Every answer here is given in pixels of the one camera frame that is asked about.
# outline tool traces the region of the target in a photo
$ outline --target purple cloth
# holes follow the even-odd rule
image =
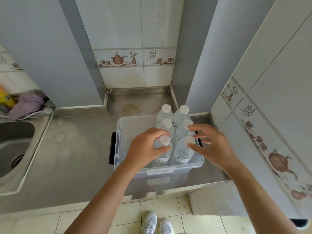
[[[30,113],[39,111],[44,104],[43,98],[35,93],[28,91],[18,98],[18,103],[9,111],[9,117],[13,120],[25,117]]]

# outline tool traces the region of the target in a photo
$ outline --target hand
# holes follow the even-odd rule
[[[123,162],[129,164],[131,168],[136,169],[138,172],[154,158],[169,151],[171,149],[170,146],[154,148],[154,140],[161,135],[170,135],[170,133],[167,130],[151,128],[139,134],[132,140]]]
[[[189,126],[189,129],[191,131],[201,130],[203,133],[194,135],[194,138],[204,138],[201,139],[202,143],[210,144],[209,148],[188,144],[190,149],[200,153],[226,173],[241,167],[242,163],[232,150],[224,134],[207,124],[193,124]]]

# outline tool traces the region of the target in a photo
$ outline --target yellow bottle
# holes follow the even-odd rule
[[[4,103],[6,106],[12,108],[15,105],[15,101],[10,95],[0,86],[0,104]]]

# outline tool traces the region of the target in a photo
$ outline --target gray wall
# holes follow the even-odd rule
[[[185,104],[218,0],[184,0],[171,85]]]
[[[103,104],[105,85],[75,2],[61,4],[0,0],[0,42],[57,107]]]
[[[211,110],[274,2],[218,1],[187,96],[190,113]]]

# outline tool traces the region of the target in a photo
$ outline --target black handle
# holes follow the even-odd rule
[[[115,160],[116,136],[117,136],[117,133],[116,133],[116,132],[113,132],[113,133],[112,133],[112,138],[111,138],[110,157],[109,157],[109,159],[108,159],[108,163],[111,164],[111,165],[114,165],[114,160]]]
[[[199,146],[203,147],[203,146],[202,146],[201,140],[200,140],[200,139],[197,139],[197,140],[198,140]]]

